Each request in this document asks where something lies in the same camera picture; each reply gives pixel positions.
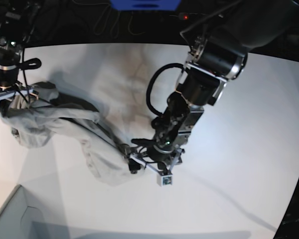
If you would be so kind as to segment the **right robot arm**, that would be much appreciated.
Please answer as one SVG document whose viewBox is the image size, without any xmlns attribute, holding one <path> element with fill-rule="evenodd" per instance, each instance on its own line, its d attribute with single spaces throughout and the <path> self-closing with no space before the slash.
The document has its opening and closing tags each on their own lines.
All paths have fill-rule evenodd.
<svg viewBox="0 0 299 239">
<path fill-rule="evenodd" d="M 42 0 L 0 0 L 0 106 L 20 96 L 29 104 L 33 87 L 18 80 L 19 73 L 41 67 L 38 58 L 24 59 Z"/>
</svg>

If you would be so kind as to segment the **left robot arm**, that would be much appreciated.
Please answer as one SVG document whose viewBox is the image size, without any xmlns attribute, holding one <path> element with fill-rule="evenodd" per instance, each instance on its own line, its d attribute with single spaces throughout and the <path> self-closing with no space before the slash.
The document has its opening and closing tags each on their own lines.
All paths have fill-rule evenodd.
<svg viewBox="0 0 299 239">
<path fill-rule="evenodd" d="M 146 105 L 155 115 L 151 139 L 134 138 L 125 149 L 131 174 L 151 170 L 160 185 L 173 183 L 172 170 L 182 162 L 183 146 L 204 113 L 205 105 L 219 100 L 229 81 L 243 72 L 251 50 L 263 47 L 286 31 L 299 14 L 299 0 L 232 0 L 180 32 L 195 32 L 183 64 L 159 68 L 146 91 Z M 178 68 L 175 89 L 163 112 L 151 103 L 158 76 Z"/>
</svg>

